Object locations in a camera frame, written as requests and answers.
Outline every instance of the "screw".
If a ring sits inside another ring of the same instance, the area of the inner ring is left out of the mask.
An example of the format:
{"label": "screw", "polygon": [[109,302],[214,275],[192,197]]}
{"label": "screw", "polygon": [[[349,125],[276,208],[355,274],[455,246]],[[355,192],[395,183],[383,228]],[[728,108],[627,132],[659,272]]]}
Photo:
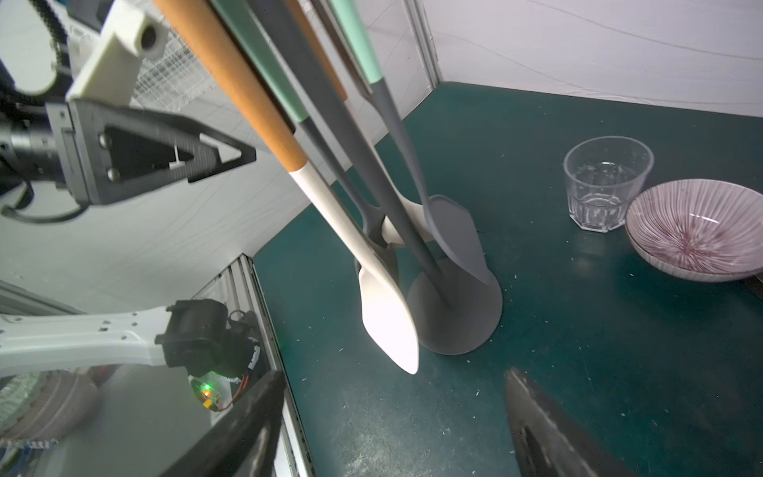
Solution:
{"label": "screw", "polygon": [[110,167],[109,170],[106,171],[106,177],[112,182],[119,182],[119,169]]}
{"label": "screw", "polygon": [[106,134],[101,134],[98,136],[98,143],[101,144],[101,147],[104,149],[108,149],[111,147],[111,138]]}

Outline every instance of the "utensil holder base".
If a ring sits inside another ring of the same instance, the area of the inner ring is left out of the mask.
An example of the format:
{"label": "utensil holder base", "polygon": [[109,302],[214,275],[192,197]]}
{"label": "utensil holder base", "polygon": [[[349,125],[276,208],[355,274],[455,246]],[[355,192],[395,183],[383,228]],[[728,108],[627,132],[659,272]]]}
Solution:
{"label": "utensil holder base", "polygon": [[439,296],[429,279],[419,274],[407,297],[419,343],[445,355],[468,353],[479,348],[495,331],[503,311],[504,295],[495,275],[486,285],[457,266],[441,259],[448,302]]}

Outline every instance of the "mint green handle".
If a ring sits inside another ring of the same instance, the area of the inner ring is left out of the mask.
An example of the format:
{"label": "mint green handle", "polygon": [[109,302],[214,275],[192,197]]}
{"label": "mint green handle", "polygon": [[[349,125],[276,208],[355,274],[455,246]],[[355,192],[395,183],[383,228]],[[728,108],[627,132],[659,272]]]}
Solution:
{"label": "mint green handle", "polygon": [[355,8],[355,0],[330,1],[349,46],[358,58],[365,79],[372,85],[381,81],[384,78],[382,67],[376,58],[376,52],[371,45],[369,34],[366,33],[363,22],[360,21],[360,15]]}
{"label": "mint green handle", "polygon": [[249,55],[249,59],[273,90],[291,120],[299,124],[307,119],[307,109],[270,50],[268,42],[254,21],[252,11],[246,5],[246,0],[212,0],[212,5],[241,48]]}

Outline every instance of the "wooden spoon handle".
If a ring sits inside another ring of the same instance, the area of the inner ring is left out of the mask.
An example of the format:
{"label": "wooden spoon handle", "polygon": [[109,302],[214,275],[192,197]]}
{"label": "wooden spoon handle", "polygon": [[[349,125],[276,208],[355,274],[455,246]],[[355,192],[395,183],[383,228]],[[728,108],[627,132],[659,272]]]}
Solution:
{"label": "wooden spoon handle", "polygon": [[289,172],[307,156],[205,0],[153,0],[201,64]]}
{"label": "wooden spoon handle", "polygon": [[302,11],[302,7],[299,5],[299,0],[284,0],[284,3],[291,12],[291,16],[294,17],[294,19],[297,21],[297,24],[299,25],[300,30],[302,30],[305,39],[310,44],[310,49],[313,50],[313,53],[320,61],[324,71],[326,71],[326,74],[331,80],[331,84],[333,84],[334,89],[336,89],[336,93],[339,95],[343,102],[346,101],[347,93],[342,87],[342,83],[339,81],[339,77],[336,75],[336,71],[334,71],[333,66],[331,66],[329,57],[326,55],[326,52],[320,45],[318,37],[315,35],[313,28],[310,26],[310,21],[304,15],[304,11]]}

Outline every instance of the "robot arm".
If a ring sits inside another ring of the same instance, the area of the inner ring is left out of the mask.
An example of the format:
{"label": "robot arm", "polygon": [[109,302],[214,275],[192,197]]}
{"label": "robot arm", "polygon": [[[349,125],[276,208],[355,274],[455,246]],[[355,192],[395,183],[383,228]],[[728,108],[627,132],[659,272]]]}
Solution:
{"label": "robot arm", "polygon": [[[53,96],[39,106],[38,100],[21,102],[21,95],[0,98],[0,195],[20,184],[26,188],[2,215],[32,224],[70,220],[90,205],[113,204],[183,179],[195,182],[256,160],[250,145],[191,118],[128,107],[143,59],[161,56],[166,37],[167,28],[155,18],[115,0],[65,100]],[[8,77],[0,74],[4,90],[12,88]],[[216,142],[240,155],[224,162]],[[40,180],[67,189],[79,209],[51,218],[20,212],[34,197],[31,182]]]}
{"label": "robot arm", "polygon": [[236,378],[249,372],[257,337],[227,324],[227,307],[214,300],[116,314],[0,314],[0,378],[127,363]]}

